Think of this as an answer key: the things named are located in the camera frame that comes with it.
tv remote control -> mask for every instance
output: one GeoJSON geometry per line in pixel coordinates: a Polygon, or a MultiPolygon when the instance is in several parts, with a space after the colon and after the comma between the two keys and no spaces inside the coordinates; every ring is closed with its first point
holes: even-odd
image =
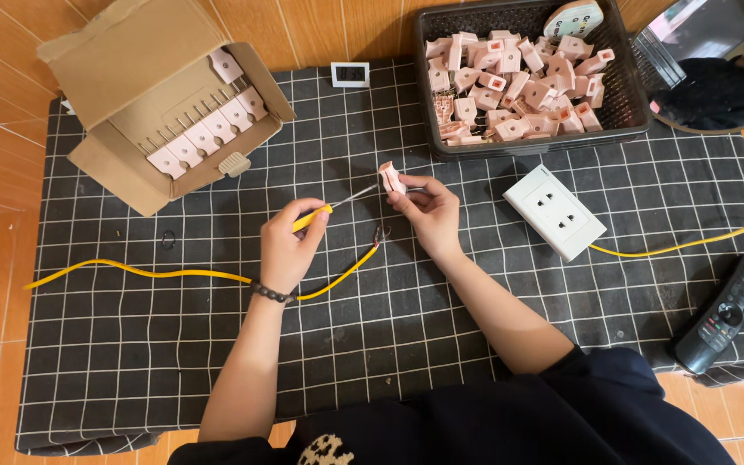
{"type": "Polygon", "coordinates": [[[679,366],[701,375],[725,352],[744,324],[744,255],[716,298],[697,312],[670,341],[679,366]]]}

forearm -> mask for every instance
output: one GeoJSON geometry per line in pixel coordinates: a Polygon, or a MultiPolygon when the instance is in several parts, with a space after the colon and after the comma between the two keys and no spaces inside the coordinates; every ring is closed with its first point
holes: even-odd
{"type": "Polygon", "coordinates": [[[214,384],[198,440],[269,437],[277,397],[283,304],[255,295],[240,334],[214,384]]]}
{"type": "Polygon", "coordinates": [[[563,358],[573,343],[461,253],[439,268],[513,373],[539,373],[563,358]]]}

digital clock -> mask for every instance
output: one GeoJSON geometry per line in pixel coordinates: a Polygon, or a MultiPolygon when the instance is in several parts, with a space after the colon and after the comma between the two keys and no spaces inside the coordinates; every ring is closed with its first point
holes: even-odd
{"type": "Polygon", "coordinates": [[[369,87],[369,63],[333,61],[332,87],[369,87]]]}

person's left hand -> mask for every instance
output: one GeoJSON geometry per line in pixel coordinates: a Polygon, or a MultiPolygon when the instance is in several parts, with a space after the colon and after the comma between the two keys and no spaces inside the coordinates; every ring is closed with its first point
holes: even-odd
{"type": "Polygon", "coordinates": [[[321,212],[308,227],[306,236],[292,233],[292,223],[301,213],[324,206],[319,198],[292,200],[260,228],[260,283],[272,291],[290,294],[312,265],[317,245],[326,232],[329,214],[321,212]]]}

yellow screwdriver handle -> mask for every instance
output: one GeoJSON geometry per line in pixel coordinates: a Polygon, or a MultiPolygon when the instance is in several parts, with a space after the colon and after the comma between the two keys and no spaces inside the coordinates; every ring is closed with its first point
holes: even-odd
{"type": "Polygon", "coordinates": [[[322,211],[326,211],[328,214],[330,214],[332,212],[332,206],[329,204],[326,204],[325,206],[322,206],[318,208],[317,210],[313,211],[312,213],[304,217],[301,217],[300,219],[295,221],[292,224],[292,233],[300,231],[304,227],[307,227],[308,225],[312,224],[312,221],[315,219],[315,216],[321,213],[322,211]]]}

